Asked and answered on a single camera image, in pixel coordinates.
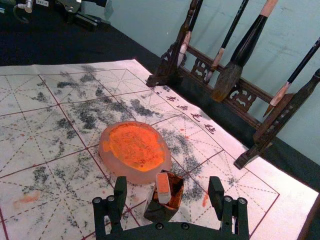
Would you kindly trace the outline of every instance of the wooden brush stand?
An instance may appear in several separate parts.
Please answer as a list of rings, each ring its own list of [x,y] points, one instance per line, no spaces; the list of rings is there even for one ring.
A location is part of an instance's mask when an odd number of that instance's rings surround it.
[[[170,46],[168,51],[161,56],[160,65],[155,74],[150,75],[148,78],[146,84],[149,87],[179,84],[183,77],[188,77],[211,95],[213,88],[208,85],[208,83],[205,83],[205,78],[213,63],[212,58],[189,45],[187,52],[196,57],[193,68],[189,70],[184,67],[184,63],[187,59],[186,56],[184,57],[182,64],[177,67],[179,50],[184,37],[186,36],[188,22],[190,22],[190,20],[188,21],[190,13],[193,13],[195,5],[196,0],[193,0],[176,41]],[[219,65],[216,70],[222,72],[224,66]],[[260,98],[269,104],[273,96],[242,77],[238,80],[235,87],[229,92],[228,97],[226,97],[221,104],[231,109],[256,129],[256,132],[252,136],[254,142],[253,146],[241,154],[234,162],[234,165],[238,169],[242,169],[252,158],[261,155],[265,149],[272,144],[272,140],[301,107],[305,100],[312,94],[319,81],[320,69],[316,71],[312,79],[296,94],[286,94],[269,116],[263,122],[260,122],[250,115],[248,111],[257,98]]]

